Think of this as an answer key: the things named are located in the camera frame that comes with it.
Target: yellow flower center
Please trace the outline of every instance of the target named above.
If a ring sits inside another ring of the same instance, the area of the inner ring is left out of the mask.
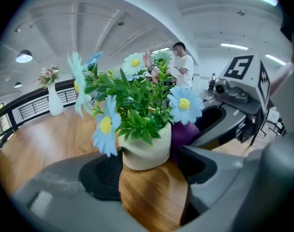
[[[109,134],[112,130],[112,119],[110,116],[104,117],[100,122],[99,127],[105,135]]]
[[[188,99],[181,98],[178,106],[183,110],[188,110],[190,107],[190,101]]]
[[[76,80],[74,81],[74,87],[75,87],[76,93],[79,93],[79,86],[77,85]]]
[[[139,59],[134,59],[132,61],[132,67],[137,67],[139,65]]]

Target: person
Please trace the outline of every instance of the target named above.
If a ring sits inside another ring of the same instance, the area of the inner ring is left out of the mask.
[[[218,81],[218,78],[215,76],[215,73],[212,74],[212,77],[209,78],[208,84],[209,88],[214,88],[215,83]]]
[[[192,88],[194,61],[190,55],[187,55],[185,45],[182,42],[177,42],[173,45],[172,50],[176,56],[175,68],[178,69],[180,75],[177,77],[176,86]]]
[[[292,43],[292,55],[291,61],[282,66],[275,75],[270,79],[270,94],[271,97],[277,89],[281,86],[281,84],[293,73],[294,71],[294,28],[291,26],[291,22],[289,20],[288,15],[282,11],[283,13],[283,21],[281,25],[281,32],[284,36]],[[269,99],[267,108],[274,107],[274,104]]]

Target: wooden table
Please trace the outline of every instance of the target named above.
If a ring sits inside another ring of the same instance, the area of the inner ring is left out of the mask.
[[[73,106],[60,116],[47,114],[25,123],[0,151],[0,182],[5,191],[13,194],[51,163],[97,150],[92,146],[95,128],[94,118],[87,113],[84,118],[75,115]],[[188,185],[172,162],[140,172],[124,166],[119,190],[125,210],[146,229],[179,228]]]

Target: white flower pot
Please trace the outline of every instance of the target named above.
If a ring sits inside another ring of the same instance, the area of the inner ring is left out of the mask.
[[[171,142],[171,124],[168,123],[158,132],[160,139],[152,139],[153,146],[146,144],[142,139],[128,139],[124,135],[118,137],[119,145],[124,147],[123,163],[133,170],[155,168],[169,158]]]
[[[49,84],[47,88],[49,92],[49,95],[48,95],[49,111],[52,116],[58,116],[61,113],[63,113],[63,110],[64,110],[62,101],[56,93],[56,88],[54,83]]]

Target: man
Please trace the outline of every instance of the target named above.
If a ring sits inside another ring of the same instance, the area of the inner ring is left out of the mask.
[[[177,86],[184,88],[192,88],[194,62],[190,55],[185,52],[185,45],[182,42],[177,42],[172,47],[176,56],[175,68],[178,69],[180,75],[177,76]]]
[[[212,77],[209,78],[209,88],[214,88],[215,83],[218,81],[218,78],[215,76],[215,73],[212,74]]]

